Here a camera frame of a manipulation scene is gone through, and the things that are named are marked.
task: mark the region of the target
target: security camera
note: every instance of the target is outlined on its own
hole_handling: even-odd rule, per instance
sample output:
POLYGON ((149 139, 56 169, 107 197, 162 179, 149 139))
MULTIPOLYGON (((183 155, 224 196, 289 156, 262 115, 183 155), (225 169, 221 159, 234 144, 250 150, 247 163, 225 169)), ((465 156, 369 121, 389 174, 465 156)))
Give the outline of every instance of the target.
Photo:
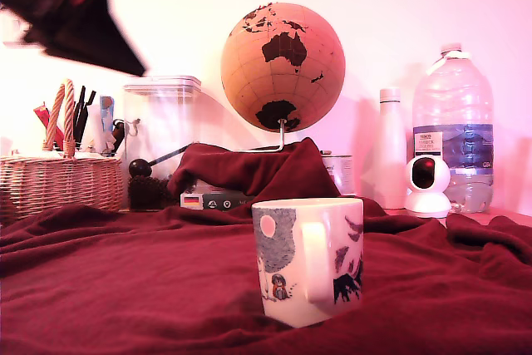
POLYGON ((451 181, 445 161, 436 155, 419 155, 406 165, 406 181, 411 193, 406 197, 406 209, 422 218, 445 218, 451 202, 443 191, 451 181))

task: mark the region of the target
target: maroon blanket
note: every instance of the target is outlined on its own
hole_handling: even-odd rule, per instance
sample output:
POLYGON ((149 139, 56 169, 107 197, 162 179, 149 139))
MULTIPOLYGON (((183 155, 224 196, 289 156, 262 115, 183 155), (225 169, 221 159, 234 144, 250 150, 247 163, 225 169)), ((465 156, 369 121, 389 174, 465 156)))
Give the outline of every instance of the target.
MULTIPOLYGON (((257 200, 337 196, 311 140, 280 154, 192 145, 197 176, 257 200)), ((309 328, 263 315, 249 205, 69 206, 2 228, 5 354, 532 353, 532 229, 386 215, 365 200, 363 306, 309 328)))

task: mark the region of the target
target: camera lens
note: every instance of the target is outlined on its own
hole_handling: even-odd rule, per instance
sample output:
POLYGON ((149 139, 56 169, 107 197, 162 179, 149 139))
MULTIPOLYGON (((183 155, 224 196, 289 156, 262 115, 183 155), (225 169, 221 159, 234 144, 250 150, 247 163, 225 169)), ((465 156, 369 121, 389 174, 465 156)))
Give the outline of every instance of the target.
POLYGON ((412 166, 412 182, 420 189, 428 189, 434 184, 434 160, 423 157, 412 166))

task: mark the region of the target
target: globe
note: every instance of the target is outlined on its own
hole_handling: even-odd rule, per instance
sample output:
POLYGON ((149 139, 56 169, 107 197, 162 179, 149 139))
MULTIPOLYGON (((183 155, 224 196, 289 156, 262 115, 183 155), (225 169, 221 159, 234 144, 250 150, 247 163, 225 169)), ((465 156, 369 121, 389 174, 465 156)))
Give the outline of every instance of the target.
POLYGON ((345 77, 342 44, 312 10, 270 3, 233 28, 221 60, 222 84, 231 106, 266 131, 299 131, 333 108, 345 77))

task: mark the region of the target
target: white wall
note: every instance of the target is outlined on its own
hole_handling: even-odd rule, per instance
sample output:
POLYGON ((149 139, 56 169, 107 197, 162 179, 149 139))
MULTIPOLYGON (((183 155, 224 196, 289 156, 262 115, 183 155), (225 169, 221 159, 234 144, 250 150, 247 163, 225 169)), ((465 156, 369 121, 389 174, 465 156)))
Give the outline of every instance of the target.
MULTIPOLYGON (((355 186, 371 194, 372 126, 378 92, 403 92, 407 124, 416 84, 440 45, 462 42, 488 76, 495 97, 493 205, 532 214, 532 0, 110 0, 112 11, 148 73, 193 75, 203 82, 201 140, 231 149, 271 144, 277 136, 245 122, 229 105, 220 79, 225 38, 247 12, 267 2, 293 2, 325 17, 343 44, 342 95, 319 123, 289 134, 322 149, 352 153, 355 186)), ((2 152, 38 148, 42 126, 32 109, 51 105, 64 76, 121 101, 128 76, 0 47, 2 152)))

